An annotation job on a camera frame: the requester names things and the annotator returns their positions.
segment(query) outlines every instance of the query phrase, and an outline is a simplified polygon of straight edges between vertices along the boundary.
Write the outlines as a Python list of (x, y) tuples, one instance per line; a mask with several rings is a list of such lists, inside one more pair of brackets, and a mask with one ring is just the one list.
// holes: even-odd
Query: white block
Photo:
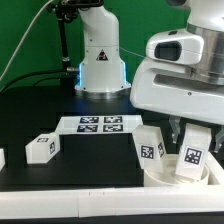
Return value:
[(141, 168), (162, 173), (166, 149), (160, 128), (139, 125), (132, 135)]
[(211, 144), (211, 129), (187, 124), (177, 163), (176, 175), (195, 181), (201, 179)]
[(114, 195), (115, 189), (91, 190), (89, 195), (79, 197), (79, 217), (95, 217), (95, 216), (115, 216), (116, 203)]
[(26, 146), (28, 164), (47, 163), (60, 151), (59, 136), (55, 133), (42, 134)]
[(0, 171), (5, 165), (5, 156), (4, 156), (4, 150), (0, 149)]

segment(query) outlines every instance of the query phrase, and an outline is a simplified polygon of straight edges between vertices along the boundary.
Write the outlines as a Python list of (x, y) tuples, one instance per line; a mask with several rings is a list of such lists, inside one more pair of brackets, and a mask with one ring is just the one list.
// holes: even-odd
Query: green background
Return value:
[[(2, 1), (0, 7), (0, 74), (13, 54), (33, 17), (47, 0)], [(120, 47), (145, 55), (148, 39), (155, 33), (183, 28), (188, 12), (169, 7), (165, 0), (105, 0), (105, 8), (120, 22)], [(66, 25), (69, 55), (73, 66), (84, 57), (83, 31), (80, 18)], [(121, 51), (127, 63), (128, 80), (132, 82), (142, 58)], [(26, 73), (61, 68), (61, 47), (55, 15), (41, 14), (16, 56), (0, 87)], [(17, 86), (32, 85), (35, 77), (20, 81)], [(55, 81), (43, 85), (58, 84)]]

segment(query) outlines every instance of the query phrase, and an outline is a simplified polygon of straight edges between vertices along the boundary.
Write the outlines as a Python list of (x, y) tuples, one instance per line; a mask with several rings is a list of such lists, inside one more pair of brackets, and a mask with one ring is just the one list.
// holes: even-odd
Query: black table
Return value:
[[(71, 89), (66, 88), (23, 87), (10, 89), (0, 95), (0, 105), (0, 148), (4, 148), (6, 158), (6, 166), (0, 172), (0, 191), (141, 187), (143, 185), (143, 173), (138, 164), (131, 134), (115, 134), (104, 139), (100, 139), (99, 136), (65, 137), (62, 150), (48, 164), (27, 165), (25, 145), (40, 134), (54, 132), (62, 116), (142, 115), (144, 124), (161, 127), (168, 153), (177, 153), (179, 150), (179, 145), (172, 143), (169, 117), (136, 110), (128, 97), (99, 101), (76, 97)], [(97, 150), (95, 147), (101, 142), (103, 148), (104, 141), (109, 142), (111, 147), (113, 144), (116, 145), (115, 151), (108, 148), (111, 152), (110, 159), (114, 161), (110, 164), (102, 160), (105, 157), (103, 150)], [(91, 143), (93, 150), (92, 154), (87, 155), (88, 143)], [(119, 147), (125, 148), (126, 151), (122, 153)], [(126, 157), (124, 163), (123, 159), (127, 153), (128, 158)], [(82, 163), (82, 159), (85, 158), (90, 161), (88, 165)], [(222, 153), (217, 158), (221, 163)], [(100, 170), (105, 172), (109, 170), (109, 178), (105, 172), (100, 173)], [(85, 224), (178, 222), (218, 224), (224, 222), (224, 213), (0, 221), (0, 223)]]

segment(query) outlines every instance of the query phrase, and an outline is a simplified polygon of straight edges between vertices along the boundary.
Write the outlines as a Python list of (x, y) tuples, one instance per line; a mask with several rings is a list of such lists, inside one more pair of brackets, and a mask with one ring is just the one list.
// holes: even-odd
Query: white plastic housing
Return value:
[(224, 1), (223, 0), (187, 0), (191, 8), (188, 23), (224, 32)]
[(59, 137), (55, 133), (42, 134), (26, 146), (28, 164), (44, 164), (60, 151)]
[(0, 192), (0, 219), (69, 218), (224, 211), (224, 171), (209, 153), (209, 185)]
[(152, 59), (165, 61), (155, 57), (155, 49), (160, 43), (178, 42), (182, 48), (180, 58), (177, 61), (169, 61), (170, 63), (194, 65), (200, 62), (204, 47), (202, 37), (193, 35), (185, 29), (176, 31), (176, 34), (170, 35), (170, 32), (163, 32), (154, 35), (147, 44), (146, 55)]
[(4, 156), (4, 150), (0, 149), (0, 171), (5, 165), (5, 156)]
[(81, 11), (85, 38), (85, 58), (80, 64), (76, 90), (113, 93), (130, 88), (126, 66), (119, 55), (119, 23), (103, 6)]
[(159, 127), (139, 125), (133, 132), (133, 139), (141, 168), (163, 173), (166, 149)]
[(193, 124), (186, 125), (183, 145), (177, 163), (176, 174), (192, 180), (200, 180), (211, 144), (211, 129)]

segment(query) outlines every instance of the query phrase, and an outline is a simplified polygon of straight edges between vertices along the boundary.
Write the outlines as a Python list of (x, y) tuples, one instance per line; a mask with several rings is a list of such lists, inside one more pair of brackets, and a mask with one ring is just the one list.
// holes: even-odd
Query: white box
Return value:
[(26, 146), (28, 164), (44, 164), (60, 151), (59, 136), (55, 133), (42, 134)]
[(186, 125), (184, 141), (176, 168), (177, 175), (192, 180), (201, 179), (208, 159), (211, 139), (210, 128), (193, 124)]
[(166, 149), (160, 128), (139, 125), (132, 135), (141, 168), (162, 173)]

